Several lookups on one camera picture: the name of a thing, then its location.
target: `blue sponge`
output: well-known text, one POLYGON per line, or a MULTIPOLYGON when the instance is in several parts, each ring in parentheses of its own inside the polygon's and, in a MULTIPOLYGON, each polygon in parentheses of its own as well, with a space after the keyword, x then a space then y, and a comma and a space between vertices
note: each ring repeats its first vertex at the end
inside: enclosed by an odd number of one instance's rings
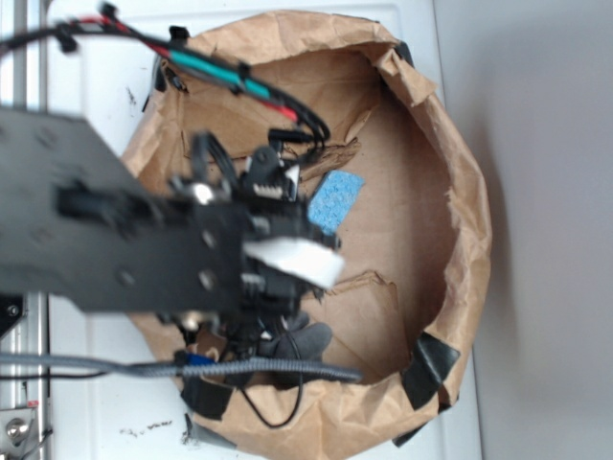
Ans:
POLYGON ((326 174, 308 205, 308 219, 332 235, 352 208, 364 185, 359 175, 344 171, 326 174))

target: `black glove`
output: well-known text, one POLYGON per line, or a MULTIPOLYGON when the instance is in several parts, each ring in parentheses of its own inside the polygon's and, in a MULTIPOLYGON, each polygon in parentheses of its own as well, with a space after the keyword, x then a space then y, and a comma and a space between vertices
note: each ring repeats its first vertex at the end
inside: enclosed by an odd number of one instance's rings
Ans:
MULTIPOLYGON (((326 323, 308 325, 308 313, 301 311, 295 318, 287 321, 287 331, 272 340, 262 340, 258 356, 279 359, 303 359, 321 361, 324 350, 332 340, 332 329, 326 323)), ((296 386, 298 374, 274 374, 275 381, 283 386, 296 386)), ((317 377, 304 376, 303 381, 316 380, 317 377)))

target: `red wire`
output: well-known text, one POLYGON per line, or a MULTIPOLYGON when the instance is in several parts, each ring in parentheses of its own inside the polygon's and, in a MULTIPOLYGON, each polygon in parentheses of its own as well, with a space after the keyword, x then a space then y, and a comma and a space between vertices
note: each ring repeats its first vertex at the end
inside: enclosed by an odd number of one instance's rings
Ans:
MULTIPOLYGON (((85 16, 79 19, 78 22, 81 22, 83 24, 102 24, 104 26, 114 25, 121 32, 124 32, 124 33, 129 32, 129 28, 125 24, 122 24, 119 21, 111 21, 111 19, 107 16, 85 16)), ((170 58, 170 52, 166 48, 163 48, 158 45, 152 45, 146 42, 143 42, 143 43, 145 43, 151 50, 153 50, 155 53, 160 55, 162 58, 170 58)), ((283 105, 274 105, 273 103, 268 103, 266 101, 260 101, 260 102, 264 104, 265 106, 272 108, 273 110, 281 113, 282 115, 284 115, 286 118, 288 118, 292 122, 294 123, 298 122, 298 114, 291 108, 285 107, 283 105)))
POLYGON ((265 106, 272 108, 273 110, 276 110, 277 112, 281 113, 282 115, 287 117, 292 122, 294 123, 298 122, 298 114, 291 108, 285 107, 283 105, 274 105, 273 103, 268 103, 266 101, 260 101, 260 102, 264 104, 265 106))
POLYGON ((145 43, 151 50, 156 52, 162 58, 166 58, 166 59, 170 58, 169 50, 167 50, 166 48, 162 48, 161 46, 157 46, 157 45, 151 45, 150 43, 146 43, 145 41, 143 43, 145 43))

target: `cable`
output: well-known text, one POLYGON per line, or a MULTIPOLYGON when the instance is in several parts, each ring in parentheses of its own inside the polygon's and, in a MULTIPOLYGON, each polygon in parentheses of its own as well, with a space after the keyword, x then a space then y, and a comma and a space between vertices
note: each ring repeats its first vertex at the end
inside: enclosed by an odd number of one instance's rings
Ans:
MULTIPOLYGON (((298 344, 296 343, 296 340, 294 339, 294 336, 291 334, 290 331, 287 331, 287 337, 289 338, 289 341, 291 342, 291 346, 294 349, 294 355, 296 355, 296 359, 302 359, 300 356, 300 350, 298 350, 298 344)), ((305 381, 304 381, 303 373, 301 372, 298 374, 298 394, 296 395, 296 402, 294 403, 294 408, 292 409, 289 416, 280 424, 271 424, 264 418, 260 410, 256 407, 256 404, 247 394, 247 390, 245 390, 244 388, 240 388, 240 393, 242 393, 242 396, 244 396, 247 403, 251 406, 251 409, 255 412, 255 414, 258 416, 258 418, 261 420, 263 424, 265 424, 267 427, 271 429, 278 429, 278 428, 283 428, 284 426, 289 425, 291 421, 294 420, 294 417, 296 417, 296 414, 298 413, 298 409, 300 408, 300 403, 303 400, 304 388, 305 388, 305 381)))
POLYGON ((28 374, 25 376, 0 376, 3 380, 87 380, 107 376, 107 372, 93 372, 91 374, 28 374))
POLYGON ((30 457, 33 453, 36 453, 40 450, 40 448, 42 448, 45 443, 47 442, 47 440, 49 439, 49 436, 51 436, 52 434, 54 434, 54 431, 52 428, 47 429, 46 431, 43 431, 42 433, 42 439, 40 440, 40 442, 34 447, 31 448, 30 450, 28 450, 26 453, 24 453, 19 460, 27 460, 28 457, 30 457))
POLYGON ((329 139, 329 128, 315 113, 282 90, 250 77, 246 64, 234 66, 221 59, 205 56, 186 48, 183 44, 141 34, 120 22, 116 17, 115 8, 110 5, 103 5, 101 13, 101 16, 76 19, 60 23, 54 28, 20 34, 1 41, 0 57, 32 41, 47 37, 55 37, 65 53, 77 49, 74 36, 78 35, 113 35, 137 39, 190 75, 200 80, 226 86, 236 94, 245 93, 271 106, 298 126, 307 126, 313 134, 315 146, 307 155, 304 155, 306 160, 312 161, 314 157, 317 157, 317 153, 321 152, 325 141, 329 139))
POLYGON ((220 362, 209 365, 177 365, 172 362, 122 364, 81 356, 14 355, 0 353, 0 364, 95 369, 100 372, 142 378, 225 376, 251 372, 304 373, 318 376, 323 379, 341 381, 357 381, 362 378, 362 374, 358 370, 324 364, 319 361, 271 359, 264 357, 252 357, 242 361, 220 362))

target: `gray wall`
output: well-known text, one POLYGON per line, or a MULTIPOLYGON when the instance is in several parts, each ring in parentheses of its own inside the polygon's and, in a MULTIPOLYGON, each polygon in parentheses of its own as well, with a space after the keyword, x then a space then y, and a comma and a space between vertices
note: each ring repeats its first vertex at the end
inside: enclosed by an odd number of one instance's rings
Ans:
POLYGON ((484 456, 613 458, 613 2, 434 3, 494 228, 484 456))

